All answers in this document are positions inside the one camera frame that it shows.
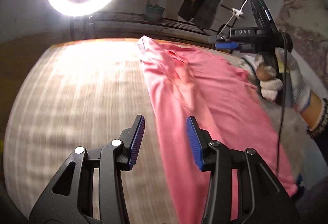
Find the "white cable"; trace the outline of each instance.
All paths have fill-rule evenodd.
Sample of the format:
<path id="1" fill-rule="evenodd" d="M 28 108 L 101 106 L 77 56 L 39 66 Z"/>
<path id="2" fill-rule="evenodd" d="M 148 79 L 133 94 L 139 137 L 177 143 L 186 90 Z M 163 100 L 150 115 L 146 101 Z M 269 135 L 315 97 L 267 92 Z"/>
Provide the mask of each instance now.
<path id="1" fill-rule="evenodd" d="M 246 0 L 244 3 L 243 3 L 243 5 L 241 6 L 241 8 L 240 8 L 240 11 L 242 11 L 243 10 L 243 8 L 244 8 L 244 5 L 246 5 L 246 2 L 247 2 L 248 0 Z"/>
<path id="2" fill-rule="evenodd" d="M 218 34 L 221 34 L 221 32 L 225 29 L 225 27 L 227 27 L 227 25 L 229 24 L 230 20 L 232 20 L 232 18 L 234 17 L 234 14 L 232 14 L 231 18 L 228 20 L 227 24 L 225 24 L 225 26 L 221 29 L 221 31 Z"/>
<path id="3" fill-rule="evenodd" d="M 239 18 L 240 15 L 243 14 L 242 10 L 244 8 L 244 5 L 246 5 L 248 0 L 246 0 L 243 5 L 241 6 L 240 10 L 236 9 L 236 8 L 232 8 L 232 16 L 231 18 L 228 20 L 228 22 L 225 24 L 225 26 L 221 29 L 221 31 L 218 34 L 221 34 L 222 31 L 225 29 L 225 27 L 227 27 L 227 25 L 229 24 L 229 22 L 232 20 L 232 18 L 235 16 L 236 18 Z"/>

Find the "silver screw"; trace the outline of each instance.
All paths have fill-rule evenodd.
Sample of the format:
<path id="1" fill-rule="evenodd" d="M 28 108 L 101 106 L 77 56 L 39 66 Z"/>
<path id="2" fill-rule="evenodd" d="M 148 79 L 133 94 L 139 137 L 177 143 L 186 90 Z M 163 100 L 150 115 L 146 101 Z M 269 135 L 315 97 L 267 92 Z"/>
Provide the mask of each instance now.
<path id="1" fill-rule="evenodd" d="M 119 139 L 112 140 L 112 146 L 119 146 L 121 145 L 122 141 Z"/>
<path id="2" fill-rule="evenodd" d="M 220 142 L 219 141 L 216 141 L 216 140 L 213 140 L 213 141 L 210 141 L 210 145 L 212 145 L 212 146 L 219 146 L 220 145 Z"/>
<path id="3" fill-rule="evenodd" d="M 82 154 L 84 152 L 84 147 L 82 146 L 76 147 L 74 152 L 75 154 Z"/>
<path id="4" fill-rule="evenodd" d="M 247 148 L 246 149 L 246 153 L 248 153 L 249 155 L 255 155 L 256 154 L 256 151 L 253 148 Z"/>

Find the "cable clip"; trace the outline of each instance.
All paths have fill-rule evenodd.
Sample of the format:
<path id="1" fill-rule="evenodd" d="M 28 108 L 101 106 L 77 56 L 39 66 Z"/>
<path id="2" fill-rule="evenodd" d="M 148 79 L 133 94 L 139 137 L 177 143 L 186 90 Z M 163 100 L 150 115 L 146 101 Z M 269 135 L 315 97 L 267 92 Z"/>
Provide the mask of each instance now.
<path id="1" fill-rule="evenodd" d="M 239 9 L 236 9 L 236 8 L 232 8 L 232 14 L 239 19 L 239 16 L 240 15 L 243 15 L 243 12 Z"/>

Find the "potted plant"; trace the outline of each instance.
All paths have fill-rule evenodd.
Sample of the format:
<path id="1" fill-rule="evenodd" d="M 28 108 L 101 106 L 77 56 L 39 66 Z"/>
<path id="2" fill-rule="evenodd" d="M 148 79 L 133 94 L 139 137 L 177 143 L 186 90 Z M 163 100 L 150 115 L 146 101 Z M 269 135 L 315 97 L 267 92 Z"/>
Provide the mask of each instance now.
<path id="1" fill-rule="evenodd" d="M 147 0 L 146 3 L 145 20 L 156 22 L 161 21 L 165 8 L 160 7 L 157 4 L 152 5 L 149 0 Z"/>

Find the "plant pot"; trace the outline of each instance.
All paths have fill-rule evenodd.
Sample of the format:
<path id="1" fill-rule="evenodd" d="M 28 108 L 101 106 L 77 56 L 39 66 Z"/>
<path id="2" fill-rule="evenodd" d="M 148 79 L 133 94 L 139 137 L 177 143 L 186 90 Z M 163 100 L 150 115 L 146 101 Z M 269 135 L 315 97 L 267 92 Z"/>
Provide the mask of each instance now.
<path id="1" fill-rule="evenodd" d="M 161 21 L 164 10 L 164 7 L 146 6 L 145 20 L 155 22 Z"/>

